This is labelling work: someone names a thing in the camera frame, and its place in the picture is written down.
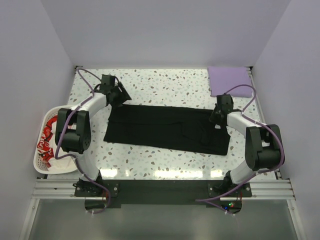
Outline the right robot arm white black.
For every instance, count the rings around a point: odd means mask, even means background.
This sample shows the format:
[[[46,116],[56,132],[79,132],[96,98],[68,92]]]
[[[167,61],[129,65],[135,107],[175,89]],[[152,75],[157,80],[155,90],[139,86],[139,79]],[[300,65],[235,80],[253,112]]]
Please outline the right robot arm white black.
[[[216,97],[209,120],[220,127],[237,130],[245,139],[244,161],[225,174],[220,186],[213,187],[216,193],[233,197],[257,174],[274,171],[283,165],[285,152],[279,126],[261,123],[234,109],[231,95]]]

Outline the black t shirt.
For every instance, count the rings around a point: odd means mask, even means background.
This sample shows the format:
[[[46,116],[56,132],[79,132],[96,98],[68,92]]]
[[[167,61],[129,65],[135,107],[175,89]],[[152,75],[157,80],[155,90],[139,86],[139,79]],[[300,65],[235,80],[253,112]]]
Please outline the black t shirt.
[[[225,156],[230,135],[210,109],[125,104],[111,110],[104,141]]]

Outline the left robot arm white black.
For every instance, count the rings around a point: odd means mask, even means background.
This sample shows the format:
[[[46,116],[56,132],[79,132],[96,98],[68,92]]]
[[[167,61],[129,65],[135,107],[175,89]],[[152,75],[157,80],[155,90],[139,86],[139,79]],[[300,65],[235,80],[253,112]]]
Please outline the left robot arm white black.
[[[75,187],[92,196],[111,194],[98,180],[100,170],[91,160],[88,149],[92,142],[91,118],[107,106],[118,108],[131,99],[116,76],[101,76],[100,84],[91,89],[91,95],[70,108],[62,107],[57,112],[55,129],[56,152],[54,157],[71,157],[79,173]]]

